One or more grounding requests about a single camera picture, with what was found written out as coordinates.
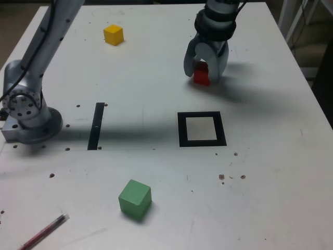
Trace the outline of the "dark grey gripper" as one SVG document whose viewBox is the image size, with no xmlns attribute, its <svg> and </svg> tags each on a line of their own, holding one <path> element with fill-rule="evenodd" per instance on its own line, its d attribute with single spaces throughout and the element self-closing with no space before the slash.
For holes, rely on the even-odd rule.
<svg viewBox="0 0 333 250">
<path fill-rule="evenodd" d="M 201 71 L 203 81 L 218 83 L 226 68 L 228 55 L 228 42 L 211 41 L 203 36 L 194 37 L 184 57 L 185 75 L 191 77 L 195 70 L 196 77 Z"/>
</svg>

